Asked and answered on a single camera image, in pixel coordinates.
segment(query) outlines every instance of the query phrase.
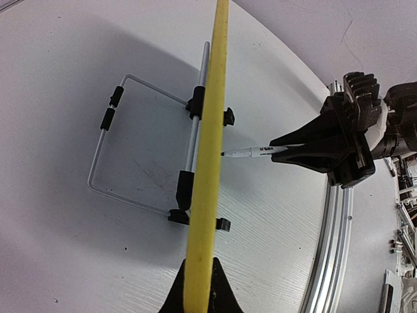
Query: yellow foam noodle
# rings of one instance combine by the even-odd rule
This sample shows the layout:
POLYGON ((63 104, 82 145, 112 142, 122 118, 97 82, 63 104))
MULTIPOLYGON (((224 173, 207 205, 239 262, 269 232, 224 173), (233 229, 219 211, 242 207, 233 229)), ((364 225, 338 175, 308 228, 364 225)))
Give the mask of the yellow foam noodle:
POLYGON ((218 0, 195 168, 184 274, 185 313, 207 313, 220 185, 229 0, 218 0))

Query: silver metal rod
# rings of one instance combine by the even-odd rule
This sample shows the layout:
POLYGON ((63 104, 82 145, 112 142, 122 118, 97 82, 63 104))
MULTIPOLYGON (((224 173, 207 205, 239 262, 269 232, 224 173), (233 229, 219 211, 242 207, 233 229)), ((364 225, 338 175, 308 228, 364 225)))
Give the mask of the silver metal rod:
POLYGON ((414 224, 412 223, 411 217, 409 215, 409 213, 407 212, 407 210, 405 209, 403 204, 397 204, 397 209, 398 212, 401 216, 401 218, 403 219, 404 223, 406 223, 409 226, 409 230, 412 233, 416 232, 416 228, 414 227, 414 224))
POLYGON ((8 8, 13 7, 14 5, 17 5, 19 2, 22 2, 23 0, 9 0, 9 1, 2 1, 2 4, 0 5, 0 13, 7 10, 8 8))
POLYGON ((98 192, 99 194, 103 194, 103 195, 105 195, 107 197, 110 197, 110 198, 119 200, 121 202, 130 204, 130 205, 134 205, 135 207, 140 207, 141 209, 145 209, 145 210, 148 210, 148 211, 152 211, 152 212, 155 212, 155 213, 160 213, 160 214, 169 216, 168 212, 165 212, 163 210, 157 209, 155 207, 151 207, 150 205, 144 205, 144 204, 142 204, 142 203, 140 203, 138 201, 134 201, 134 200, 125 198, 125 197, 120 196, 120 195, 118 195, 118 194, 116 194, 114 192, 110 192, 110 191, 101 189, 101 188, 93 185, 94 173, 96 171, 96 167, 97 167, 97 163, 98 163, 98 156, 100 155, 100 152, 102 150, 103 142, 104 142, 104 137, 105 136, 106 136, 106 130, 103 129, 101 131, 101 133, 100 133, 100 137, 98 139, 96 151, 95 151, 94 157, 93 157, 93 163, 91 164, 91 167, 90 167, 89 177, 88 177, 88 180, 87 180, 87 186, 91 190, 93 190, 95 192, 98 192))
MULTIPOLYGON (((330 94, 342 92, 338 82, 330 94)), ((327 186, 319 242, 300 312, 335 313, 345 276, 352 226, 353 189, 327 186)))
POLYGON ((184 170, 192 171, 193 161, 194 161, 194 151, 195 151, 195 144, 197 143, 197 133, 198 133, 198 124, 200 122, 200 118, 198 116, 193 117, 193 121, 191 124, 191 134, 190 140, 188 141, 188 150, 187 150, 187 157, 185 160, 185 167, 184 170))
POLYGON ((399 194, 404 194, 406 192, 415 191, 416 189, 417 189, 417 186, 411 186, 411 187, 408 187, 406 189, 401 189, 399 191, 399 194))
MULTIPOLYGON (((203 59, 201 61, 200 75, 198 79, 199 86, 206 86, 207 70, 209 68, 209 57, 210 57, 210 43, 204 43, 203 49, 203 59)), ((190 140, 188 141, 187 156, 185 160, 184 170, 192 171, 195 149, 198 148, 197 145, 197 133, 199 126, 200 118, 198 116, 193 116, 193 121, 191 125, 191 134, 190 140)))
POLYGON ((405 250, 407 250, 407 254, 410 257, 411 263, 414 265, 414 267, 417 267, 416 253, 415 253, 414 248, 412 246, 412 243, 409 239, 409 236, 403 231, 400 231, 398 236, 401 239, 401 241, 403 242, 405 250))
POLYGON ((127 81, 127 80, 129 80, 129 79, 130 79, 130 80, 134 80, 135 82, 140 83, 140 84, 142 84, 142 85, 144 85, 144 86, 146 86, 146 87, 148 87, 148 88, 151 88, 152 90, 155 90, 155 91, 157 91, 157 92, 159 92, 159 93, 163 94, 164 96, 167 96, 168 98, 171 98, 172 100, 177 101, 177 102, 179 102, 179 103, 181 103, 181 104, 183 104, 183 105, 185 105, 185 106, 188 104, 188 103, 187 103, 187 101, 184 101, 184 100, 182 100, 182 99, 180 99, 180 98, 178 98, 178 97, 176 97, 176 96, 172 95, 171 93, 168 93, 168 92, 166 92, 166 91, 164 91, 164 90, 160 89, 159 87, 154 86, 153 84, 148 83, 148 82, 146 82, 146 81, 144 81, 144 80, 141 80, 140 78, 138 78, 138 77, 136 77, 136 76, 133 76, 133 75, 131 75, 131 74, 127 74, 127 75, 126 75, 126 76, 122 79, 122 82, 120 83, 120 86, 121 86, 121 87, 124 87, 124 85, 125 85, 126 81, 127 81))
POLYGON ((349 247, 351 244, 352 222, 353 222, 353 188, 343 190, 343 206, 345 208, 342 218, 344 219, 342 246, 340 250, 340 259, 338 262, 337 275, 335 277, 334 294, 330 301, 330 313, 336 313, 339 305, 343 281, 345 280, 345 272, 347 266, 347 256, 349 255, 349 247))
MULTIPOLYGON (((176 97, 176 96, 174 96, 174 95, 172 95, 172 94, 170 94, 170 93, 168 93, 168 92, 166 92, 166 91, 158 88, 157 86, 154 86, 154 85, 152 85, 152 84, 150 84, 148 82, 145 82, 144 80, 141 80, 140 78, 135 77, 135 76, 133 76, 131 74, 127 74, 127 75, 124 76, 124 78, 122 79, 122 82, 121 82, 120 86, 123 87, 128 79, 131 79, 131 80, 133 80, 133 81, 135 81, 137 83, 140 83, 140 84, 144 85, 145 87, 151 88, 152 90, 155 90, 156 92, 161 93, 162 95, 164 95, 164 96, 166 96, 166 97, 168 97, 168 98, 170 98, 170 99, 172 99, 172 100, 174 100, 174 101, 176 101, 176 102, 178 102, 180 104, 183 104, 185 106, 187 105, 187 102, 186 101, 181 100, 180 98, 178 98, 178 97, 176 97)), ((113 198, 115 200, 119 200, 121 202, 130 204, 130 205, 133 205, 135 207, 140 207, 141 209, 145 209, 145 210, 152 211, 152 212, 155 212, 155 213, 163 214, 165 216, 169 216, 169 213, 166 212, 166 211, 164 211, 164 210, 158 209, 156 207, 151 207, 150 205, 145 205, 145 204, 140 203, 138 201, 125 198, 125 197, 123 197, 123 196, 121 196, 119 194, 116 194, 115 192, 110 192, 108 190, 104 190, 104 189, 102 189, 100 187, 94 186, 94 184, 93 184, 94 173, 96 171, 98 159, 99 159, 99 156, 100 156, 100 152, 102 150, 102 146, 103 146, 103 142, 104 142, 104 137, 105 136, 106 136, 106 130, 103 129, 101 131, 101 133, 100 133, 100 137, 98 139, 96 151, 95 151, 94 157, 93 157, 93 162, 92 162, 91 167, 90 167, 90 172, 89 172, 89 176, 88 176, 88 180, 87 180, 87 186, 91 190, 93 190, 95 192, 98 192, 99 194, 103 194, 103 195, 105 195, 107 197, 113 198)))
POLYGON ((210 43, 206 41, 203 48, 203 59, 201 60, 200 67, 200 77, 198 79, 198 84, 200 86, 206 86, 207 79, 207 70, 209 69, 209 59, 210 59, 210 43))

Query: black plastic clip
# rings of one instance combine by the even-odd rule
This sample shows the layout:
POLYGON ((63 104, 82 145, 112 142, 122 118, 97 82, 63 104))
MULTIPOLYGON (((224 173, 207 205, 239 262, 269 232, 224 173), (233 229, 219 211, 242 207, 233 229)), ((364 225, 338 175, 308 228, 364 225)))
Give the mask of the black plastic clip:
POLYGON ((235 115, 231 108, 227 108, 226 111, 223 113, 223 126, 226 127, 227 125, 233 126, 235 124, 235 115))
POLYGON ((201 120, 203 116, 203 105, 204 105, 204 95, 206 87, 197 86, 194 88, 193 97, 188 101, 186 110, 190 111, 190 119, 193 119, 194 116, 198 116, 201 120))
POLYGON ((119 105, 120 99, 123 95, 124 88, 122 86, 117 86, 113 92, 113 95, 110 97, 110 108, 107 108, 106 113, 104 114, 102 124, 100 129, 108 131, 110 129, 111 122, 115 116, 117 106, 119 105))
MULTIPOLYGON (((187 213, 183 210, 174 209, 169 210, 168 221, 176 222, 179 224, 190 225, 190 218, 188 217, 187 213)), ((223 231, 230 231, 231 222, 225 218, 217 218, 216 219, 216 229, 223 230, 223 231)))
POLYGON ((192 171, 180 171, 177 183, 177 200, 178 208, 187 211, 191 207, 191 197, 193 195, 194 173, 192 171))

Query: white table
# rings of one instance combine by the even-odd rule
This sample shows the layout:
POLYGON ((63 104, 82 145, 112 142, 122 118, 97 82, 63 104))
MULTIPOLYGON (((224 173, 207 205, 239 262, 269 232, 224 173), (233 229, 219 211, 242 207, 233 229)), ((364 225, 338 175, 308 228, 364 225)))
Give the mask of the white table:
MULTIPOLYGON (((1 15, 0 310, 157 312, 185 257, 187 227, 87 189, 114 87, 136 74, 188 100, 213 1, 24 1, 1 15)), ((325 86, 230 5, 228 148, 264 145, 314 118, 325 86)), ((224 160, 216 255, 246 312, 297 312, 325 175, 224 160)), ((168 192, 155 191, 155 197, 168 192)))

